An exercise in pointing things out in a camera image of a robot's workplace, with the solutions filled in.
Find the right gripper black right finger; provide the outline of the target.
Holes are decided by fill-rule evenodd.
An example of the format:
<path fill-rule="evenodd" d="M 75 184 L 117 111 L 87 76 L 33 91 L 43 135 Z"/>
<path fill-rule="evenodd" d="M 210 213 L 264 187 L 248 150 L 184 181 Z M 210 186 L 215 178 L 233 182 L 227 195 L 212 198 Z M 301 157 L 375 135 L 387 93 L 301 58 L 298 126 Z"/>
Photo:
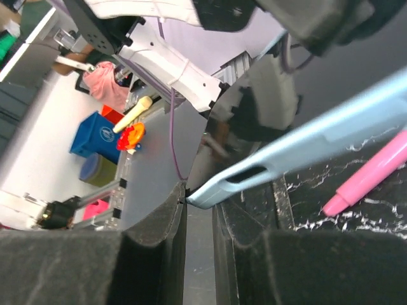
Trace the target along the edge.
<path fill-rule="evenodd" d="M 213 208 L 218 304 L 405 304 L 406 242 L 380 233 L 263 227 Z"/>

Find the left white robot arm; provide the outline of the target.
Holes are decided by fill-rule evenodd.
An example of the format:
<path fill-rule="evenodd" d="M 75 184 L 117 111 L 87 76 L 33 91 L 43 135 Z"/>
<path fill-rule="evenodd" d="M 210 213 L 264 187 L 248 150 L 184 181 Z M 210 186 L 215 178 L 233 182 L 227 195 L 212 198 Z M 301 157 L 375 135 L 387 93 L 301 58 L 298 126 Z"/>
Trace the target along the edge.
<path fill-rule="evenodd" d="M 225 86 L 169 45 L 146 19 L 172 19 L 207 31 L 238 32 L 256 8 L 254 1 L 64 1 L 64 5 L 96 50 L 140 65 L 198 112 L 211 109 Z"/>

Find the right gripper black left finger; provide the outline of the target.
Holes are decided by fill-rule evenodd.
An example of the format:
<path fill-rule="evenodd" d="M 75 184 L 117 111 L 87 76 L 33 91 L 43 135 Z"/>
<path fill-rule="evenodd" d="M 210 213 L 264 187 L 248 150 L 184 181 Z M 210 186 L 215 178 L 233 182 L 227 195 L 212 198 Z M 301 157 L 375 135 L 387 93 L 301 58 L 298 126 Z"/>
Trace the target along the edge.
<path fill-rule="evenodd" d="M 187 206 L 178 183 L 124 231 L 3 231 L 2 304 L 181 304 Z"/>

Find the phone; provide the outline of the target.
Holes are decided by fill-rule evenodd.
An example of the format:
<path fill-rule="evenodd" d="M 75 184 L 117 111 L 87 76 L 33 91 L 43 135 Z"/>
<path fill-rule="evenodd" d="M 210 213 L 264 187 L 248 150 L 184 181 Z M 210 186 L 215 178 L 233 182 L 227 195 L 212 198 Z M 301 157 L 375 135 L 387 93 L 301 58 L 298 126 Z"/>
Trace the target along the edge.
<path fill-rule="evenodd" d="M 286 32 L 269 43 L 213 105 L 202 142 L 214 168 L 188 184 L 186 201 L 210 209 L 234 194 L 341 154 L 406 123 L 406 69 L 363 90 L 299 128 L 301 98 L 289 67 Z"/>

